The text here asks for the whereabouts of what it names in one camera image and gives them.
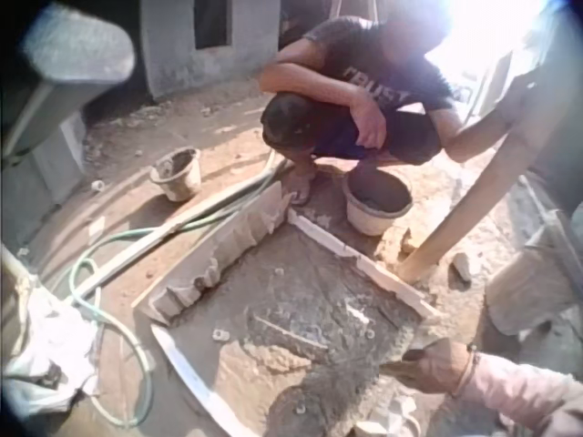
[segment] leg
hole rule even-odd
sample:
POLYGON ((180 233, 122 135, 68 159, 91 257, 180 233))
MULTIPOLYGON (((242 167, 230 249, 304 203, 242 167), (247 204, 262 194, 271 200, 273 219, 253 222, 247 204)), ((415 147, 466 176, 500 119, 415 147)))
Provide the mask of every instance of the leg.
POLYGON ((334 111, 333 105, 280 93, 261 116, 265 143, 295 164, 291 173, 294 205, 304 204, 310 196, 310 185, 316 176, 312 153, 319 132, 324 129, 326 121, 334 118, 334 111))

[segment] mortar bucket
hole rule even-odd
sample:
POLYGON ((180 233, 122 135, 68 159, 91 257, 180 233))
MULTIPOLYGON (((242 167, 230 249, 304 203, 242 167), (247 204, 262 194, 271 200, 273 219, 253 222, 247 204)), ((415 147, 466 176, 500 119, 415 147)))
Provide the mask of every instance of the mortar bucket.
POLYGON ((149 178, 173 202, 183 202, 200 192, 200 151, 183 147, 156 161, 149 178))
POLYGON ((486 285, 491 321, 506 335, 535 328, 577 302, 549 230, 541 228, 486 285))
POLYGON ((378 168, 356 167, 343 179, 348 221, 364 235, 379 236, 413 205, 400 178, 378 168))

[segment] wooden pole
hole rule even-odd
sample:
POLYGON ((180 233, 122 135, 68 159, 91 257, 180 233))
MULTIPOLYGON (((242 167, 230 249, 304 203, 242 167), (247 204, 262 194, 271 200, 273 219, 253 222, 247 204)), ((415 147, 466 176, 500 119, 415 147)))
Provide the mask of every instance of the wooden pole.
POLYGON ((555 53, 549 56, 548 65, 541 67, 537 88, 531 93, 521 119, 467 194, 397 268, 402 280, 417 280, 439 261, 512 188, 548 144, 559 121, 568 112, 573 96, 579 93, 583 71, 578 51, 581 44, 577 39, 580 34, 573 32, 575 29, 568 22, 564 29, 565 32, 553 38, 551 51, 555 53))

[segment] cement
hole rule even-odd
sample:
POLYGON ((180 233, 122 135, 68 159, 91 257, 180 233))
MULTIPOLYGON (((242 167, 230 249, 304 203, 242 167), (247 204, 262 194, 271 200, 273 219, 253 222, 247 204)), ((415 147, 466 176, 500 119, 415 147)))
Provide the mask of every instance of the cement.
POLYGON ((343 437, 377 396, 390 394, 378 365, 406 350, 419 322, 350 262, 283 225, 171 334, 258 435, 343 437), (228 331, 230 342, 214 342, 215 329, 228 331))

